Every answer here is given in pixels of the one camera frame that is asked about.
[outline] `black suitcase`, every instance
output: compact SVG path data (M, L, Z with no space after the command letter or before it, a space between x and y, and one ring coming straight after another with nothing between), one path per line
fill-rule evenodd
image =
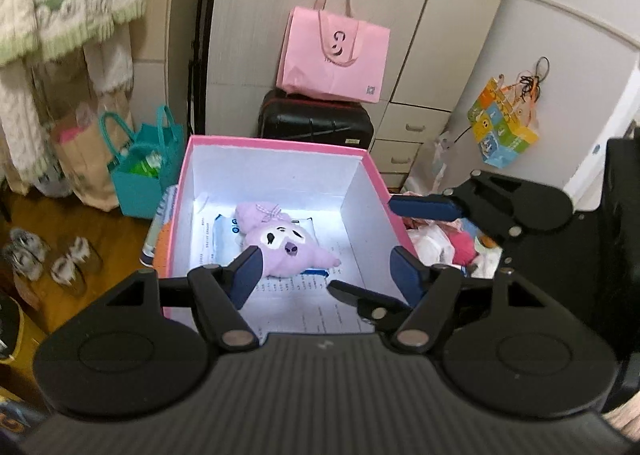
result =
M274 89L262 101L258 137L367 149L373 125L359 103L320 101Z

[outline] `wooden floor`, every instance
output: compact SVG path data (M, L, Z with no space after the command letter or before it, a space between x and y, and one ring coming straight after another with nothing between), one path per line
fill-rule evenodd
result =
M40 297L42 308L35 313L25 310L45 332L52 332L94 299L140 269L140 250L150 222L125 217L119 209L109 213L84 206L75 196L50 199L31 193L23 197L14 193L2 195L12 216L12 224L4 223L1 238L8 239L11 226L19 226L56 246L60 237L86 237L102 260L103 269L97 275L86 275L87 291L74 297L60 288L46 273L33 282L33 291Z

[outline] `pink gift bag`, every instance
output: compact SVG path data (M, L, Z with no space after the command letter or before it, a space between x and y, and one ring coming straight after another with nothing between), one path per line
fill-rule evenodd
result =
M282 45L276 85L285 92L320 100L376 103L385 73L389 30L346 15L295 7Z

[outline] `purple plush toy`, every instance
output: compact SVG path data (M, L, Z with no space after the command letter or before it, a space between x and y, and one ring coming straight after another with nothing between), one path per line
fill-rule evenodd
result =
M246 234L243 248L257 245L262 251L262 276L289 278L306 269L340 265L338 258L322 249L303 228L293 224L276 204L239 204L236 220L240 232Z

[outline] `plush toy nose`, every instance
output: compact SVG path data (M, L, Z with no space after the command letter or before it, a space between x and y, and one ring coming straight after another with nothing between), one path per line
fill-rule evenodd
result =
M293 242L287 242L286 244L284 244L284 250L290 257L295 257L298 254L298 246Z

